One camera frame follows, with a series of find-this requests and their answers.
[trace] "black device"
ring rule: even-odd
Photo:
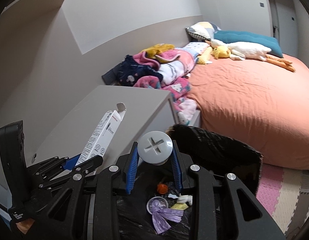
[[[56,156],[27,168],[22,126],[19,121],[0,128],[0,157],[13,197],[11,223],[35,220],[24,239],[87,239],[90,195],[95,194],[93,239],[119,240],[116,196],[129,195],[133,188],[139,161],[137,142],[130,154],[120,156],[116,165],[97,175],[88,174],[102,164],[99,155],[72,165],[69,174],[53,179],[72,160]],[[176,187],[181,194],[194,196],[189,239],[217,240],[218,206],[225,232],[223,240],[285,239],[267,211],[234,174],[215,176],[194,165],[189,155],[180,153],[175,141],[173,149],[169,162]]]

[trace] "gray plastic screw cap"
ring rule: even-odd
[[[146,133],[138,142],[138,154],[147,163],[161,165],[169,158],[173,150],[169,135],[152,131]]]

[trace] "yellow knitted fabric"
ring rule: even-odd
[[[206,65],[206,62],[209,61],[210,57],[211,57],[211,52],[212,52],[212,47],[209,46],[207,47],[207,49],[205,50],[204,53],[202,53],[202,55],[199,55],[198,58],[198,65]]]
[[[172,44],[157,44],[150,48],[144,49],[141,52],[147,52],[147,58],[155,59],[155,55],[160,54],[162,52],[168,51],[170,49],[174,49],[174,45]]]

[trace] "navy blue clothing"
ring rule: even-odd
[[[149,65],[138,64],[132,56],[127,55],[117,73],[118,82],[126,87],[133,87],[139,78],[144,76],[155,76],[161,82],[163,76]]]

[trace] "bedspread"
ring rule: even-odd
[[[257,60],[211,58],[192,71],[187,97],[198,103],[206,130],[251,145],[265,163],[309,169],[309,69],[284,57],[295,73]]]

